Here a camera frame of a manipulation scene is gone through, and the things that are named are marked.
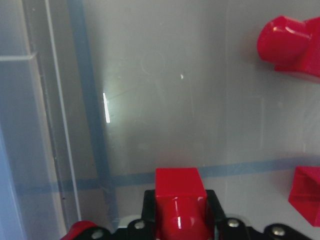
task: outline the red plastic piece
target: red plastic piece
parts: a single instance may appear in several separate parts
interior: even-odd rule
[[[91,221],[78,221],[71,226],[69,232],[63,238],[61,238],[61,240],[73,240],[84,230],[96,226],[97,225]]]
[[[289,202],[312,226],[320,227],[320,167],[296,167]]]
[[[257,50],[276,71],[320,83],[320,17],[273,19],[261,31]]]
[[[157,238],[208,240],[207,193],[196,168],[158,168],[155,172]]]

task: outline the transparent plastic container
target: transparent plastic container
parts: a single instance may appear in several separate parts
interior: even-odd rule
[[[0,3],[0,239],[115,229],[159,167],[197,167],[259,231],[320,235],[288,202],[295,167],[320,166],[320,85],[256,51],[268,21],[318,1]]]

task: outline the metal bolt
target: metal bolt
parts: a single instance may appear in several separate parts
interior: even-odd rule
[[[97,229],[92,233],[91,238],[100,239],[103,237],[103,235],[104,235],[104,232],[101,229]]]
[[[231,228],[237,228],[240,225],[239,221],[237,219],[234,219],[234,218],[229,219],[227,224]]]
[[[276,236],[284,236],[286,234],[286,231],[280,226],[274,226],[271,231]]]
[[[144,223],[144,221],[137,221],[134,224],[134,227],[135,227],[135,229],[143,229],[145,227],[145,223]]]

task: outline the screw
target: screw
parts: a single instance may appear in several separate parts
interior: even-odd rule
[[[285,230],[279,226],[274,226],[271,230],[272,233],[276,236],[284,236],[286,234]]]
[[[134,227],[135,227],[135,229],[143,229],[145,227],[145,223],[144,223],[144,221],[137,221],[134,224]]]
[[[91,238],[92,239],[100,239],[100,238],[102,238],[103,235],[104,235],[104,232],[101,229],[97,229],[92,233]]]
[[[237,219],[235,218],[231,218],[228,220],[227,222],[228,226],[231,227],[231,228],[237,228],[239,227],[240,223]]]

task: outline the silver screw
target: silver screw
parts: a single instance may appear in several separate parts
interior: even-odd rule
[[[104,232],[101,229],[97,229],[92,233],[91,238],[92,239],[100,239],[100,238],[102,238],[103,235],[104,235]]]
[[[143,229],[145,227],[144,221],[138,221],[134,224],[135,229]]]
[[[280,226],[274,226],[271,230],[276,236],[284,236],[286,234],[285,230]]]
[[[231,218],[228,220],[227,224],[231,228],[237,228],[237,227],[239,227],[240,223],[237,219]]]

